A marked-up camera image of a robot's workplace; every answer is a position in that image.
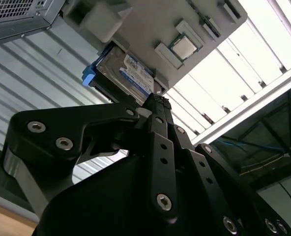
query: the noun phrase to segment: wooden floor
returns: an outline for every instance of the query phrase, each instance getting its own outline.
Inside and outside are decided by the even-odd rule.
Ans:
[[[36,223],[0,207],[0,236],[31,236]]]

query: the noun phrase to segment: blue drive bracket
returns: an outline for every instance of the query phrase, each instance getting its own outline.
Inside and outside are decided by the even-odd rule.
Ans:
[[[107,56],[107,54],[111,51],[113,47],[114,43],[110,43],[104,49],[104,51],[101,53],[98,59],[84,69],[84,71],[82,72],[82,84],[84,86],[90,86],[90,84],[94,80],[94,77],[96,76],[96,67]]]

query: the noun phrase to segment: bolt head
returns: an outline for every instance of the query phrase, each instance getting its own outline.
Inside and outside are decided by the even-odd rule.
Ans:
[[[285,228],[285,226],[278,220],[277,221],[277,224],[279,226],[279,228],[285,233],[285,234],[288,234],[288,230],[287,228]]]
[[[39,121],[31,121],[28,123],[28,129],[33,133],[43,133],[46,130],[46,126]]]
[[[61,137],[56,139],[56,146],[64,151],[69,151],[70,149],[72,149],[73,143],[70,139]]]
[[[226,229],[227,229],[227,230],[228,230],[232,235],[236,235],[236,234],[237,234],[237,227],[236,227],[236,225],[234,224],[234,222],[233,222],[230,218],[224,216],[224,217],[223,217],[223,224],[224,224],[225,228],[226,228]]]
[[[185,130],[184,130],[183,128],[181,128],[181,127],[177,127],[176,129],[177,129],[178,132],[181,133],[181,134],[184,134],[184,133],[185,133]]]
[[[277,233],[277,228],[268,219],[265,219],[265,224],[268,227],[268,229],[270,229],[271,232],[275,234]]]
[[[156,196],[156,201],[164,211],[170,211],[172,209],[172,202],[170,198],[165,194],[163,193],[158,194]]]
[[[133,111],[131,111],[131,110],[129,110],[129,109],[127,109],[126,112],[127,112],[129,115],[131,115],[131,116],[133,116],[133,115],[135,114]]]
[[[164,121],[163,121],[160,117],[156,117],[155,119],[156,119],[157,122],[159,122],[159,123],[161,123],[161,124],[164,123]]]
[[[209,148],[208,146],[204,146],[204,148],[207,150],[207,152],[212,153],[211,148]]]

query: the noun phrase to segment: hard drive label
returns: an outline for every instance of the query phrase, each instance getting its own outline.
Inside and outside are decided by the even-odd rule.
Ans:
[[[126,55],[124,64],[127,68],[121,67],[120,74],[145,96],[152,93],[154,78],[147,72],[147,68],[130,55]]]

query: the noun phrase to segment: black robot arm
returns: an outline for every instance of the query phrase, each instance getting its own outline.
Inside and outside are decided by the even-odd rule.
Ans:
[[[78,184],[76,164],[129,150]],[[35,236],[291,236],[288,224],[209,145],[173,123],[167,99],[20,112],[2,165],[40,222]]]

